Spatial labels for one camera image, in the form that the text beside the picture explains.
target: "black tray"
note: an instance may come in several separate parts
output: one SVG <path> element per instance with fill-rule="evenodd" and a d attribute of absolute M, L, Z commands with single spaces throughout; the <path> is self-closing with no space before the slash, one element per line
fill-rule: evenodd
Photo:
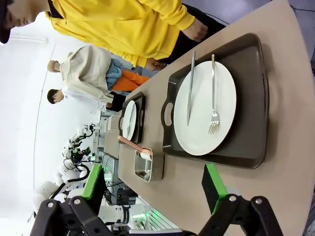
<path fill-rule="evenodd" d="M 253 33 L 245 34 L 201 57 L 195 65 L 211 60 L 222 63 L 231 73 L 237 95 L 236 112 L 232 127 L 224 141 L 212 152 L 193 156 L 185 152 L 175 135 L 173 122 L 165 124 L 165 109 L 168 103 L 175 105 L 179 87 L 190 72 L 191 65 L 172 74 L 168 81 L 167 99 L 162 107 L 161 121 L 164 128 L 163 152 L 204 162 L 227 166 L 257 168 L 266 153 L 269 87 L 260 40 Z M 173 121 L 174 109 L 171 112 Z"/>
<path fill-rule="evenodd" d="M 121 136 L 123 135 L 123 130 L 121 128 L 122 118 L 124 117 L 126 107 L 131 100 L 134 101 L 137 108 L 137 121 L 131 141 L 135 144 L 138 144 L 142 141 L 144 110 L 146 106 L 146 96 L 142 92 L 138 92 L 135 96 L 133 96 L 132 98 L 128 99 L 123 103 L 122 115 L 120 116 L 119 119 L 119 135 Z"/>

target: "screw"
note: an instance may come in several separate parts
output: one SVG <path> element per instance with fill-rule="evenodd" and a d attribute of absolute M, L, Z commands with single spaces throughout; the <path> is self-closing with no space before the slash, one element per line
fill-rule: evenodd
<path fill-rule="evenodd" d="M 260 198 L 257 198 L 256 201 L 255 201 L 257 204 L 261 204 L 262 203 L 262 200 Z"/>
<path fill-rule="evenodd" d="M 234 201 L 236 201 L 236 197 L 235 197 L 235 196 L 231 196 L 231 197 L 229 198 L 229 200 L 230 200 L 231 202 L 234 202 Z"/>
<path fill-rule="evenodd" d="M 80 202 L 81 202 L 80 199 L 75 199 L 75 200 L 73 201 L 73 203 L 76 204 L 76 205 L 80 204 Z"/>

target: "black cap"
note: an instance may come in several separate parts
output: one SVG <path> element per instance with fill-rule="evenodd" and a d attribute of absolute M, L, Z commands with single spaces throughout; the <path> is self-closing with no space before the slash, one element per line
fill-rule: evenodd
<path fill-rule="evenodd" d="M 5 16 L 7 12 L 8 0 L 0 0 L 0 42 L 7 43 L 10 37 L 10 29 L 4 28 Z"/>

